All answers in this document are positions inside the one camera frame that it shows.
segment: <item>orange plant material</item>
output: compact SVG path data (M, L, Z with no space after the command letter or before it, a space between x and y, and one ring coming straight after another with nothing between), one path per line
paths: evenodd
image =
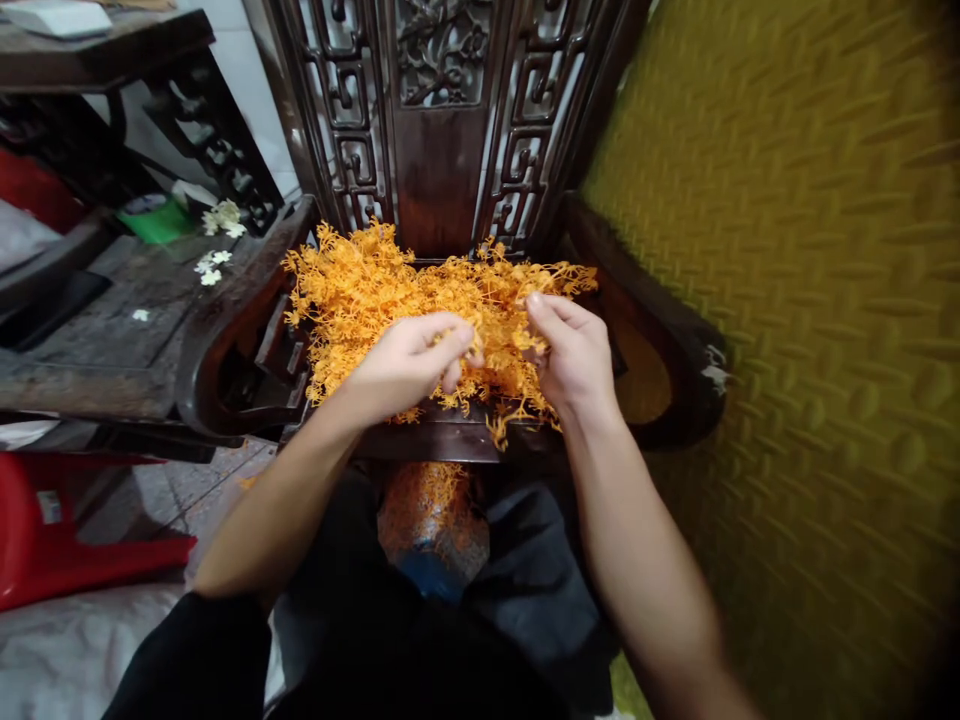
M533 418L558 427L556 413L540 392L536 367L523 357L525 350L547 349L543 338L528 331L523 301L534 291L573 297L594 290L596 270L567 262L514 264L506 260L502 244L492 243L479 249L477 261L450 257L442 265L417 270L411 266L413 252L394 242L395 232L393 225L374 218L368 228L344 238L323 223L317 228L317 248L304 245L287 254L283 267L296 280L286 320L315 323L310 402L317 406L329 397L395 321L447 311L474 326L485 365L475 369L461 361L456 391L445 395L438 386L432 397L444 407L461 408L464 416L471 399L497 398L487 425L500 449L509 420ZM411 408L391 422L416 422L420 412Z
M470 491L470 475L459 463L401 465L384 487L377 518L380 544L391 562L421 544L444 557L441 534L455 552L467 551L484 523L472 510Z

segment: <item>red plastic stool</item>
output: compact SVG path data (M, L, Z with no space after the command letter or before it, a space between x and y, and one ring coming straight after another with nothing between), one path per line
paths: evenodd
M100 546L76 539L71 475L145 462L0 453L0 611L187 564L193 537Z

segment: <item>yellow foam mat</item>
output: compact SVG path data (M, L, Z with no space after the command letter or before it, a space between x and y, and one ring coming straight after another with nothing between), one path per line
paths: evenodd
M584 189L729 341L719 431L650 461L771 717L907 712L952 622L947 5L664 0ZM642 389L620 389L642 415Z

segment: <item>forearm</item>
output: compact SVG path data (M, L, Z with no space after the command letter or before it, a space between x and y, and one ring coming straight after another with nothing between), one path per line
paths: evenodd
M244 593L269 609L306 556L327 502L363 426L332 396L263 477L238 501L197 571L194 591L210 598Z
M587 562L631 665L664 717L698 717L691 693L722 702L728 681L736 690L699 569L619 413L561 422Z

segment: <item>hand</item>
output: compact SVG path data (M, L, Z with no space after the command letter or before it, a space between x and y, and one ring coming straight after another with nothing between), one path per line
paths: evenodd
M473 333L473 326L453 313L403 318L387 329L336 394L350 399L351 419L366 426L409 410L441 381L443 391L452 393L460 381L460 358L483 366L482 354L467 354Z
M561 423L619 417L603 320L556 295L531 293L526 308L531 324L550 343L534 362L540 368L540 389Z

